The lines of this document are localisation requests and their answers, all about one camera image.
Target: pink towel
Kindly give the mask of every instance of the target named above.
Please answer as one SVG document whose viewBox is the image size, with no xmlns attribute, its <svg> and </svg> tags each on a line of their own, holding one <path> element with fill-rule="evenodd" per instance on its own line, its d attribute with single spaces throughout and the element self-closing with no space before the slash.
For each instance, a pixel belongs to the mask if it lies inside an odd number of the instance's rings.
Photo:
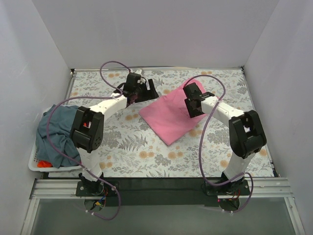
<svg viewBox="0 0 313 235">
<path fill-rule="evenodd" d="M 203 93 L 205 92 L 199 81 L 193 80 L 192 82 L 195 82 Z M 167 145 L 171 145 L 193 129 L 205 117 L 205 115 L 200 115 L 190 118 L 184 101 L 186 95 L 182 89 L 185 83 L 139 111 L 151 129 Z"/>
</svg>

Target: floral table surface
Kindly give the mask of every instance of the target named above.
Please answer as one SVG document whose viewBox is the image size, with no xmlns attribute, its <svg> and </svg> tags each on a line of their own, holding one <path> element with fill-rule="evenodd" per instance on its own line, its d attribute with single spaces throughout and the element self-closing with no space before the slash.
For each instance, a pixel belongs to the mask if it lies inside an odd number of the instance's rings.
<svg viewBox="0 0 313 235">
<path fill-rule="evenodd" d="M 186 79 L 198 74 L 211 74 L 225 84 L 224 101 L 235 108 L 252 109 L 251 99 L 241 70 L 144 70 L 152 78 L 158 94 L 166 95 Z M 117 86 L 126 80 L 127 71 L 104 72 L 107 80 Z M 199 77 L 206 91 L 221 95 L 219 83 L 209 77 Z M 108 96 L 112 88 L 105 84 L 98 71 L 78 72 L 70 96 Z M 105 177 L 201 177 L 198 162 L 200 136 L 206 118 L 183 137 L 167 146 L 138 114 L 154 100 L 133 104 L 111 116 L 104 127 L 99 147 L 100 167 Z M 77 99 L 70 105 L 95 105 L 99 100 Z M 206 176 L 220 177 L 231 156 L 228 128 L 212 119 L 203 142 L 203 169 Z M 255 177 L 273 176 L 268 153 L 263 148 L 247 168 Z M 50 177 L 76 177 L 81 170 L 52 172 Z"/>
</svg>

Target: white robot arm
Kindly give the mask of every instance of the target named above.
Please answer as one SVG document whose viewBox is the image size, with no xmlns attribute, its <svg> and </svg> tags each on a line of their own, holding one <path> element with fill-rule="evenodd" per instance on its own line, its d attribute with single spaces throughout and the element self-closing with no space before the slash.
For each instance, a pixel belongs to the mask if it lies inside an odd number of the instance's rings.
<svg viewBox="0 0 313 235">
<path fill-rule="evenodd" d="M 129 73 L 123 86 L 123 94 L 114 91 L 112 99 L 106 99 L 89 108 L 79 107 L 70 132 L 70 137 L 77 147 L 82 164 L 95 176 L 101 177 L 100 159 L 97 153 L 103 139 L 104 122 L 117 111 L 127 108 L 132 103 L 158 98 L 152 79 L 143 81 L 142 76 L 137 73 Z M 90 191 L 96 192 L 97 179 L 84 171 L 79 175 L 85 186 Z"/>
<path fill-rule="evenodd" d="M 185 103 L 190 117 L 210 114 L 218 102 L 218 98 L 210 92 L 202 93 L 195 83 L 184 87 L 187 99 Z M 223 181 L 232 179 L 245 172 L 251 159 L 266 144 L 266 136 L 256 111 L 244 112 L 220 102 L 213 117 L 229 128 L 230 146 L 233 150 L 227 168 L 222 173 Z M 232 180 L 241 181 L 243 176 Z"/>
</svg>

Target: white panel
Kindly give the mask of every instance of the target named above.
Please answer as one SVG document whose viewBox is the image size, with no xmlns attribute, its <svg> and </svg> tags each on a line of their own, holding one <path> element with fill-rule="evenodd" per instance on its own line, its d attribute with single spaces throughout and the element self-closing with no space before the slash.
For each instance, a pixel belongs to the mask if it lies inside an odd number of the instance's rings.
<svg viewBox="0 0 313 235">
<path fill-rule="evenodd" d="M 43 110 L 64 98 L 69 69 L 31 0 L 0 0 L 0 234 L 20 234 L 36 174 Z"/>
<path fill-rule="evenodd" d="M 313 2 L 280 0 L 246 64 L 274 164 L 313 234 Z"/>
<path fill-rule="evenodd" d="M 246 63 L 278 0 L 33 2 L 70 68 L 229 68 Z"/>
</svg>

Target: orange cloth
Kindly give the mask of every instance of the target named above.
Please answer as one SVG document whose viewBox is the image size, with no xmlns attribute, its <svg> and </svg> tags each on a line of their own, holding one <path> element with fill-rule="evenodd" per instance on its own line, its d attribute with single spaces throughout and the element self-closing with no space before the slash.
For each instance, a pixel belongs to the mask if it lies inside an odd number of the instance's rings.
<svg viewBox="0 0 313 235">
<path fill-rule="evenodd" d="M 40 161 L 38 162 L 37 167 L 52 167 L 52 164 L 50 162 Z"/>
</svg>

